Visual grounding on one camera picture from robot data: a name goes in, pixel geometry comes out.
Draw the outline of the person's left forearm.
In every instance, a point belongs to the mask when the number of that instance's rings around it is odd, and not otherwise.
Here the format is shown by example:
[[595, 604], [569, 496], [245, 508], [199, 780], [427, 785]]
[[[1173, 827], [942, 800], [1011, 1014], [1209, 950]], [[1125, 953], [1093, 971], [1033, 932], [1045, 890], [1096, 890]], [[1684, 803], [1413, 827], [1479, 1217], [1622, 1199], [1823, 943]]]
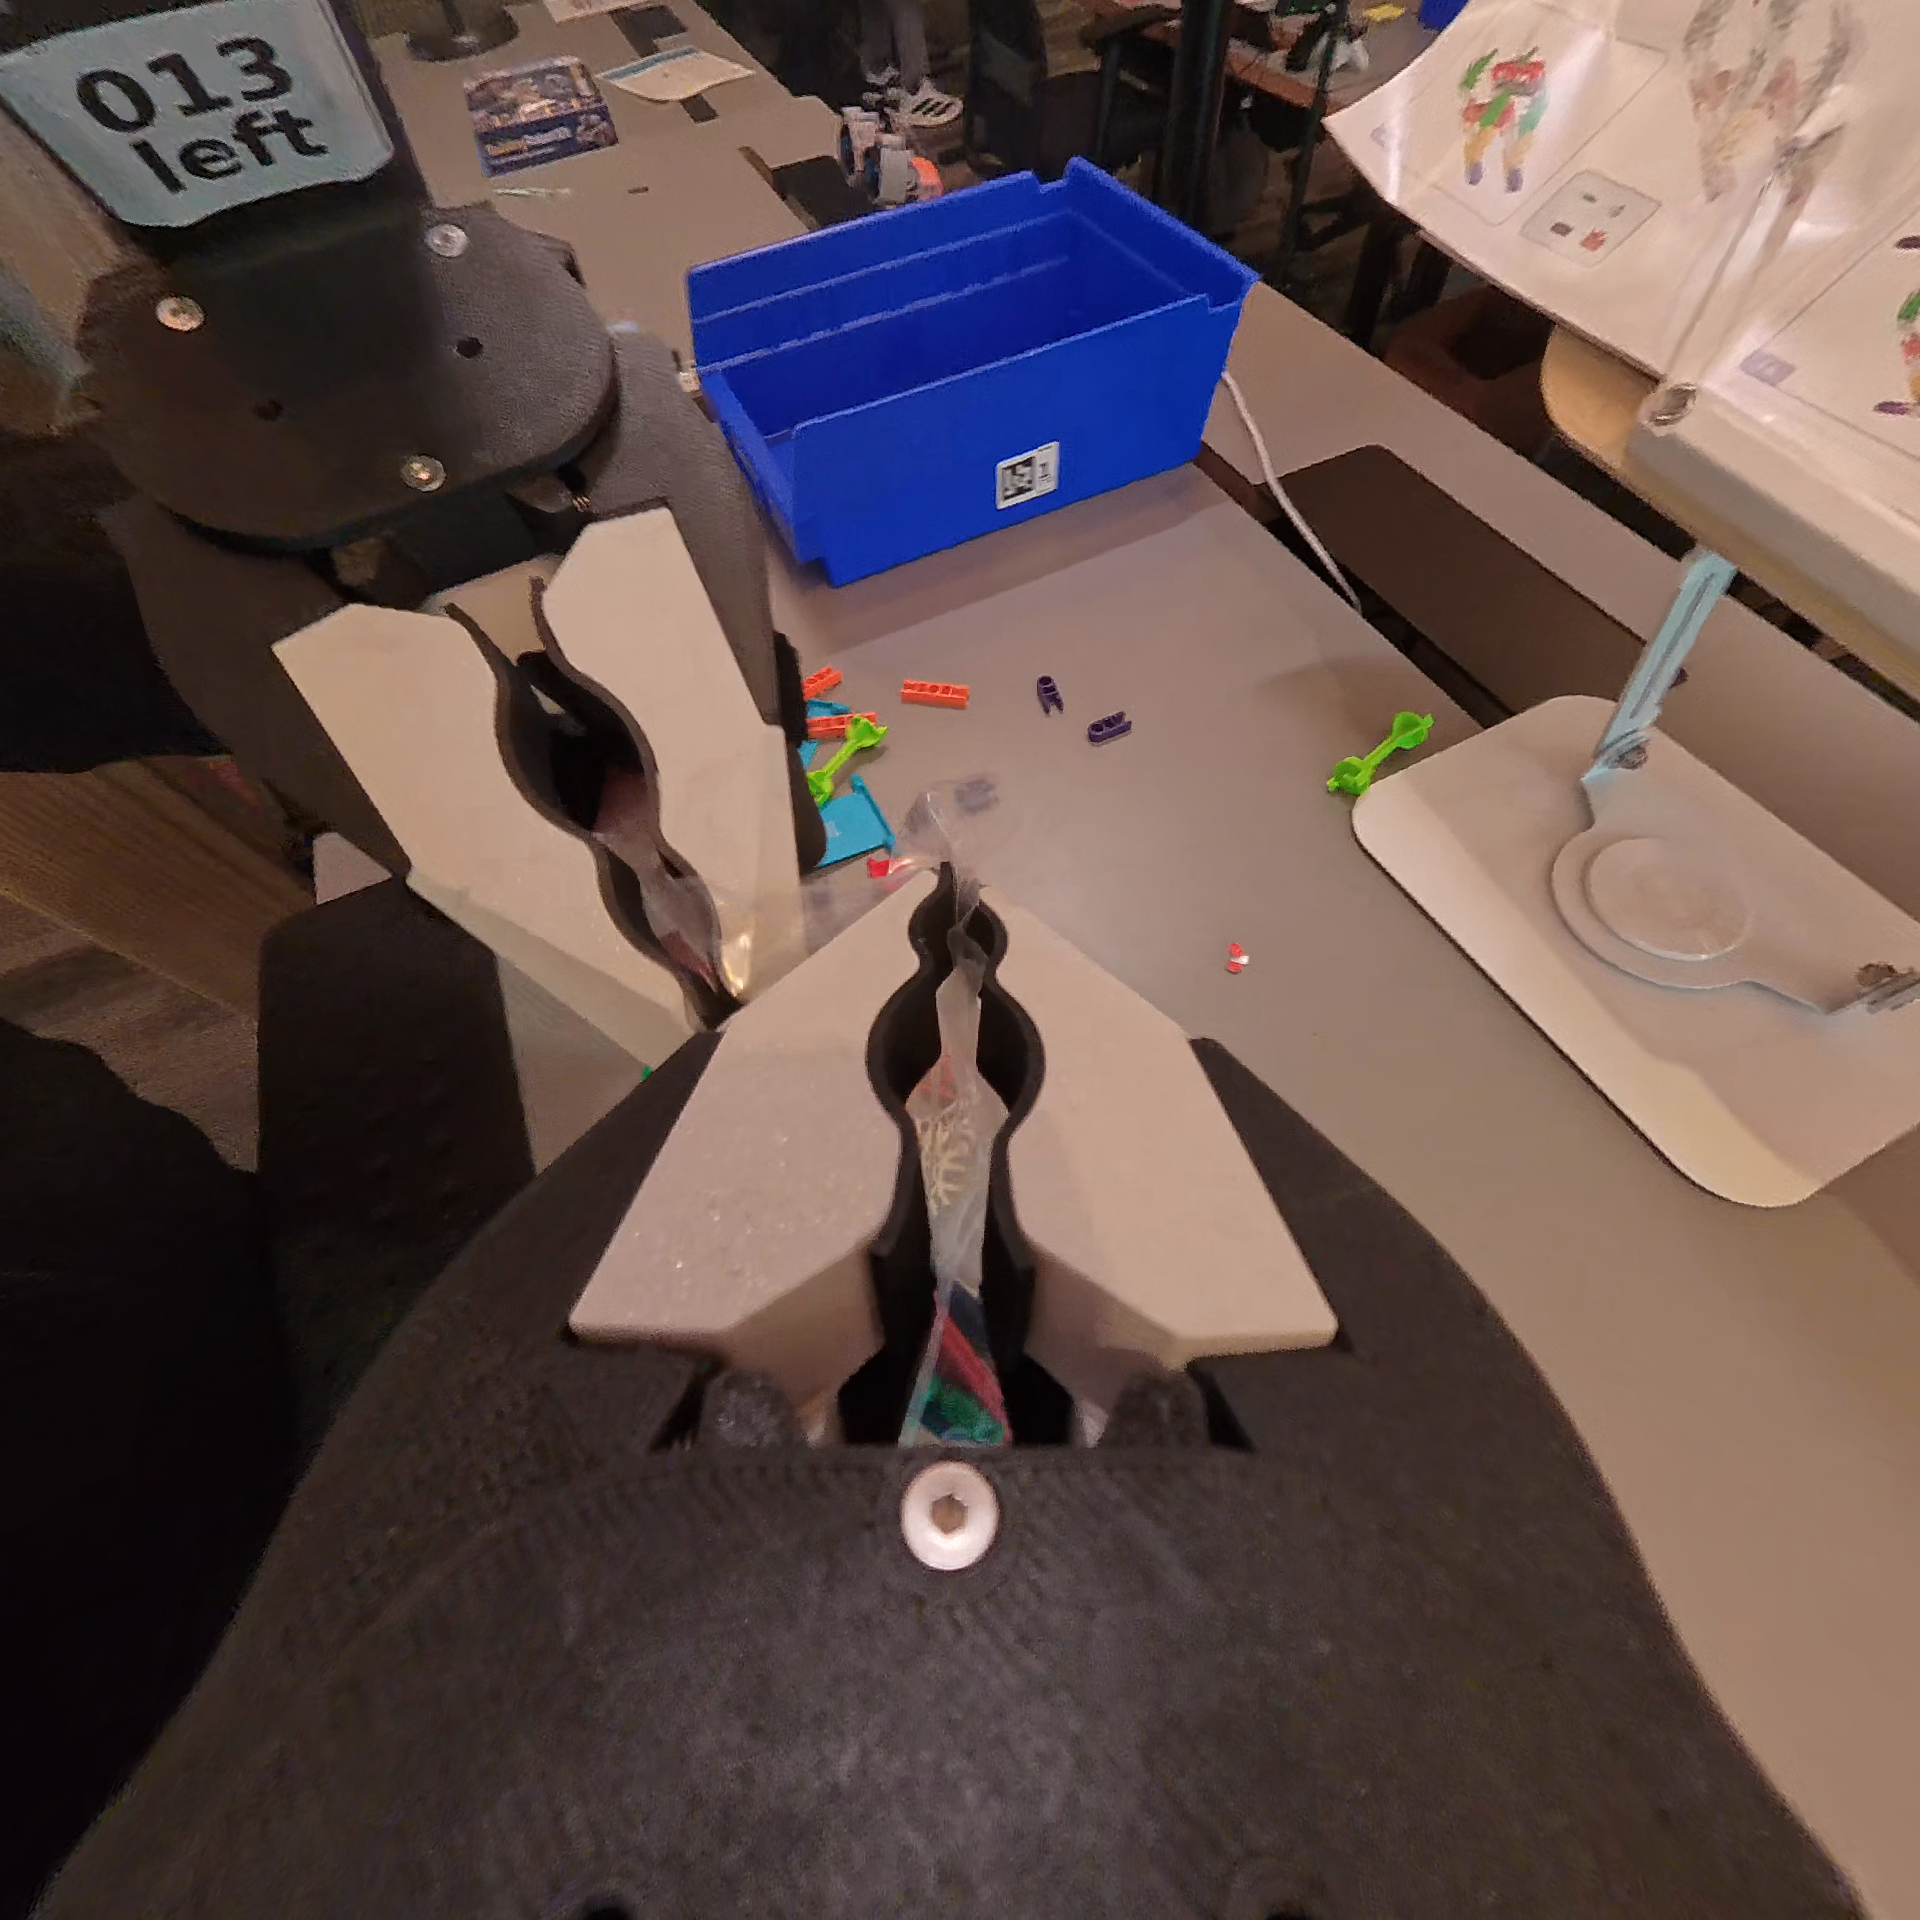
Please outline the person's left forearm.
[[3, 771], [209, 760], [224, 744], [148, 643], [102, 515], [128, 496], [81, 438], [3, 435]]

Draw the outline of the blue toy box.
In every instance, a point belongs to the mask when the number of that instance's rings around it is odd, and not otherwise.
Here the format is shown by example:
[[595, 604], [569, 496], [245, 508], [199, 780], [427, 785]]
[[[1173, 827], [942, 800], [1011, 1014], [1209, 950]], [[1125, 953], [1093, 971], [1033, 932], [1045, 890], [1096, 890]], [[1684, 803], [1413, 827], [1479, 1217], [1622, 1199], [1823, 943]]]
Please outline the blue toy box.
[[615, 118], [575, 56], [550, 56], [464, 82], [464, 107], [483, 177], [499, 182], [616, 147]]

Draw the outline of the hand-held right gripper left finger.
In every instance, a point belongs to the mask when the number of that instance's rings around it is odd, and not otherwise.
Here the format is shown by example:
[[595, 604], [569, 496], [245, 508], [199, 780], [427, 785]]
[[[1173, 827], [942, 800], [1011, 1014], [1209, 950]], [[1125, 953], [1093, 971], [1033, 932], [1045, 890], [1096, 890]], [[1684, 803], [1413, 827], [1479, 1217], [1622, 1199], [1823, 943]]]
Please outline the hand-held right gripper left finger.
[[912, 879], [727, 1022], [569, 1313], [580, 1342], [766, 1376], [821, 1431], [879, 1348], [871, 1250], [902, 1145], [869, 1044], [934, 894]]

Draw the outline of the blue plastic bin with tag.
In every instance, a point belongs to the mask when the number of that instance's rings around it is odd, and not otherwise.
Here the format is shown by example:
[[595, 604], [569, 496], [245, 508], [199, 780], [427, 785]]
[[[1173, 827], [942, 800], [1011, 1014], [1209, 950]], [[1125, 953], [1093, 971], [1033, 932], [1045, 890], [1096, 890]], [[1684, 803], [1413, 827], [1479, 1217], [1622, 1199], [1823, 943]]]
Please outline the blue plastic bin with tag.
[[688, 273], [701, 394], [852, 586], [1183, 466], [1257, 275], [1088, 160]]

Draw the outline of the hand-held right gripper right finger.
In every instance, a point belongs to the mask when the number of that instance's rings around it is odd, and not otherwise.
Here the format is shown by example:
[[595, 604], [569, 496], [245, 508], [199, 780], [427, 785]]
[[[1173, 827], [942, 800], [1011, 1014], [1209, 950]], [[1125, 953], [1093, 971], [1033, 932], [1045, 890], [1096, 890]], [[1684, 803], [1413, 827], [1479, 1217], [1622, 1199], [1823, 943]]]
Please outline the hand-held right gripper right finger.
[[1187, 1033], [1004, 892], [980, 903], [1043, 1056], [1006, 1156], [1030, 1358], [1107, 1417], [1148, 1371], [1326, 1348], [1337, 1318]]

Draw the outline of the person's black clothing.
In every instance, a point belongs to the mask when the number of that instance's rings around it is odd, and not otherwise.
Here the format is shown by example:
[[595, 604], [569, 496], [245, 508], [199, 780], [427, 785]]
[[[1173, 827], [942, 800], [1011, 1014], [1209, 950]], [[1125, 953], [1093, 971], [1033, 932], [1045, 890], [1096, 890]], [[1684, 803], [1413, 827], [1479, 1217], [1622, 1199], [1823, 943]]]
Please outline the person's black clothing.
[[5, 1024], [5, 1915], [199, 1683], [293, 1455], [253, 1177], [88, 1050]]

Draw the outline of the lime green toy rod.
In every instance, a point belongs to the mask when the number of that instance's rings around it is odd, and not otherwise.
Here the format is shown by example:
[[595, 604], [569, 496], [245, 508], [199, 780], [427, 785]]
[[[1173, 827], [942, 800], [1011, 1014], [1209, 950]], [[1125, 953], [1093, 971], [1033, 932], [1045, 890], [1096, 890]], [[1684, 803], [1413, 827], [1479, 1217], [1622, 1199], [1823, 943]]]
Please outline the lime green toy rod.
[[1328, 776], [1328, 793], [1349, 800], [1361, 798], [1393, 755], [1419, 750], [1430, 732], [1430, 714], [1397, 711], [1388, 735], [1369, 753], [1335, 764]]

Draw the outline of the white paper sheet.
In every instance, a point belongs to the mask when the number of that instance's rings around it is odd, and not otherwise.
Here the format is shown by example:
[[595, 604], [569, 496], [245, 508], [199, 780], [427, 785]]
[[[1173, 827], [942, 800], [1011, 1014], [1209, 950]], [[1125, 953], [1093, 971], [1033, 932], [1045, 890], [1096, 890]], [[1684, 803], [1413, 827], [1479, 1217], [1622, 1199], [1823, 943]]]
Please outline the white paper sheet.
[[751, 70], [697, 43], [683, 43], [612, 67], [596, 78], [652, 106], [691, 106], [710, 90], [750, 81]]

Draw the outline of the toy instruction sheet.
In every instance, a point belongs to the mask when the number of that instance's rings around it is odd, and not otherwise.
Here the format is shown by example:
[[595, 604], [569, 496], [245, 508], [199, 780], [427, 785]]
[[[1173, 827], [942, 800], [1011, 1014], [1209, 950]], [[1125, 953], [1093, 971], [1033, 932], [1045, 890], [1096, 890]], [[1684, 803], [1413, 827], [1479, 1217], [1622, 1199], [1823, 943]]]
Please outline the toy instruction sheet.
[[1483, 2], [1328, 129], [1555, 326], [1913, 463], [1916, 86], [1913, 2]]

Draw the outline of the white stand with wooden board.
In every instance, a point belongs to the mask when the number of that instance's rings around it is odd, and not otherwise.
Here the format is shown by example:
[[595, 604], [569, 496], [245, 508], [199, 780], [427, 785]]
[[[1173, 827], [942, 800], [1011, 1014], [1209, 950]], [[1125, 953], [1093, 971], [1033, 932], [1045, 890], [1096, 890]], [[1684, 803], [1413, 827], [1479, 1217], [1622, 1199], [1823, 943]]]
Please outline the white stand with wooden board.
[[[1916, 671], [1916, 321], [1811, 308], [1659, 392], [1644, 463]], [[1916, 914], [1659, 729], [1735, 559], [1702, 544], [1614, 706], [1374, 785], [1361, 850], [1696, 1186], [1796, 1206], [1916, 1131]]]

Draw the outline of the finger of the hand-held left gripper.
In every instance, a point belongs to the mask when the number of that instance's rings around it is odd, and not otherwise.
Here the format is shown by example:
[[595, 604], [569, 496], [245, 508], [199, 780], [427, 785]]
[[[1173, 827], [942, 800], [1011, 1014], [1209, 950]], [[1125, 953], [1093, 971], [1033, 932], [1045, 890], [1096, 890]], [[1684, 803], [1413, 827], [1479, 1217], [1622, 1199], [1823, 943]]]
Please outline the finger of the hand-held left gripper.
[[686, 984], [751, 1000], [804, 953], [819, 803], [667, 508], [589, 527], [533, 591], [542, 658], [605, 756], [592, 841]]
[[273, 644], [423, 900], [608, 1038], [691, 1038], [736, 1002], [697, 882], [631, 809], [563, 808], [535, 687], [464, 614], [348, 607]]

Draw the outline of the small white orange gadget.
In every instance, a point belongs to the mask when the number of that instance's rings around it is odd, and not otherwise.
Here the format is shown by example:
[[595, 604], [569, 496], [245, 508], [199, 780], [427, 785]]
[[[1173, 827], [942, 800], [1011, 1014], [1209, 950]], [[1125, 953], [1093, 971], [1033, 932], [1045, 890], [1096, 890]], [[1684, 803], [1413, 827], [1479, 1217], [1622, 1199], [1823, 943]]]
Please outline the small white orange gadget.
[[845, 182], [877, 208], [934, 201], [945, 193], [940, 160], [963, 131], [957, 97], [869, 78], [839, 114], [837, 159]]

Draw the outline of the clear bag of colourful rods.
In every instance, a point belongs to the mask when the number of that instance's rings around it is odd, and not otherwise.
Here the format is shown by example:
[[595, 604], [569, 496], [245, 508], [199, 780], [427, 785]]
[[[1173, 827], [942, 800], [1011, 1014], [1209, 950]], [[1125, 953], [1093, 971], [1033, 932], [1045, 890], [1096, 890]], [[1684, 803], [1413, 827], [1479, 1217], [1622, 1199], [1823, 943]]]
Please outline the clear bag of colourful rods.
[[[945, 849], [934, 857], [937, 870], [920, 875], [937, 880], [937, 894], [907, 931], [919, 975], [883, 1006], [869, 1044], [873, 1090], [902, 1145], [893, 1208], [871, 1249], [879, 1348], [830, 1403], [849, 1393], [854, 1434], [883, 1443], [1006, 1449], [1015, 1440], [1011, 1364], [993, 1353], [989, 1290], [993, 1161], [1011, 1118], [989, 1075], [991, 1043], [1011, 1035], [989, 1008], [1004, 931], [967, 865]], [[660, 1145], [727, 1022], [681, 1043], [643, 1082], [678, 1102]], [[636, 1174], [631, 1201], [660, 1145]]]

